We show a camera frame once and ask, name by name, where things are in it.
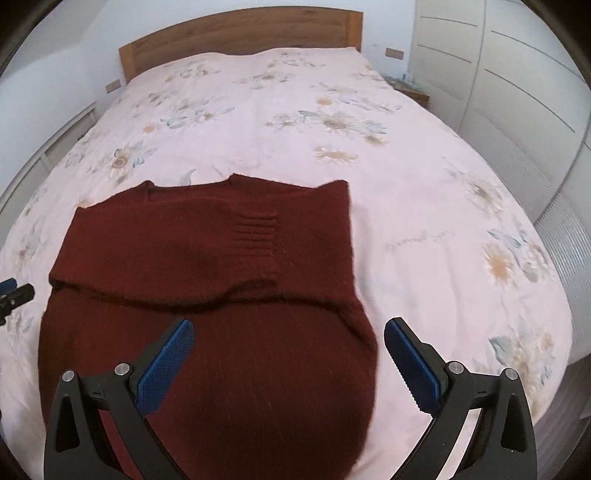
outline nightstand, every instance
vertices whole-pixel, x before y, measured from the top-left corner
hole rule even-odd
[[[384,76],[384,80],[386,80],[386,82],[388,82],[388,84],[394,90],[397,90],[400,93],[406,95],[407,97],[412,98],[420,106],[429,110],[429,102],[431,101],[431,97],[425,92],[423,92],[421,89],[407,82],[403,82],[402,80],[394,79],[389,76]]]

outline ribbed cuff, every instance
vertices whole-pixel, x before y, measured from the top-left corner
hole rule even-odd
[[[230,229],[227,254],[222,265],[238,283],[277,281],[279,267],[274,253],[277,247],[275,212],[237,212]]]

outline bedspread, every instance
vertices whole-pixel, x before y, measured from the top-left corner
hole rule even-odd
[[[378,338],[401,316],[446,360],[487,374],[511,366],[534,421],[544,414],[567,365],[570,309],[540,237],[484,159],[352,48],[207,53],[134,79],[51,172],[0,252],[0,277],[37,290],[0,329],[2,425],[33,478],[43,475],[37,346],[47,276],[75,209],[145,180],[178,186],[232,173],[305,186],[347,180],[356,289]],[[377,381],[350,479],[389,479],[430,421],[382,343]],[[470,415],[441,478],[474,424]]]

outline wall outlet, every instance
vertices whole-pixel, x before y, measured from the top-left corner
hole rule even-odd
[[[386,48],[386,56],[391,59],[402,60],[404,58],[404,52],[402,50],[395,50],[394,48]]]
[[[115,80],[114,82],[111,82],[110,84],[105,86],[105,90],[107,91],[107,93],[114,92],[119,88],[121,88],[121,80]]]

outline dark red sweater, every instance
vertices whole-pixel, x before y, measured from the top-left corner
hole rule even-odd
[[[76,211],[50,283],[46,420],[64,370],[131,361],[181,315],[195,346],[148,419],[190,478],[341,480],[361,453],[376,340],[353,286],[346,182],[145,182]]]

